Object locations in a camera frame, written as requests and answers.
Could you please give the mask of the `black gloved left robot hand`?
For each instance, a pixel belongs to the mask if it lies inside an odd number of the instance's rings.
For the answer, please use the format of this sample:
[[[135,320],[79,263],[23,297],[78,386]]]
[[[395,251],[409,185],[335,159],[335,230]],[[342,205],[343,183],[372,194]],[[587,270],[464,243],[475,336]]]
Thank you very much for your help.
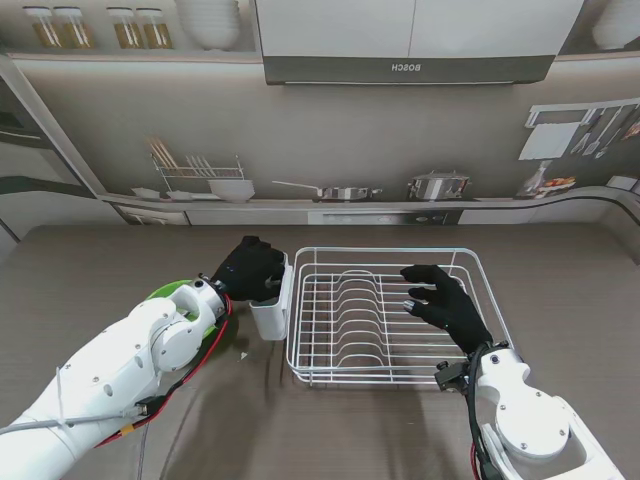
[[[244,236],[211,282],[221,285],[233,301],[265,302],[279,296],[284,272],[282,251],[257,236]]]

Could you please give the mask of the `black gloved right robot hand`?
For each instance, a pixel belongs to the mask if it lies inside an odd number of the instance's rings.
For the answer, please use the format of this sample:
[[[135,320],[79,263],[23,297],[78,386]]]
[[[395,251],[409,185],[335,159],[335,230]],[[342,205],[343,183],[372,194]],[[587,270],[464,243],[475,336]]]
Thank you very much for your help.
[[[405,310],[414,317],[444,330],[465,353],[474,353],[493,337],[481,319],[473,301],[458,281],[437,265],[413,265],[400,271],[411,284],[429,284],[434,288],[413,287]]]

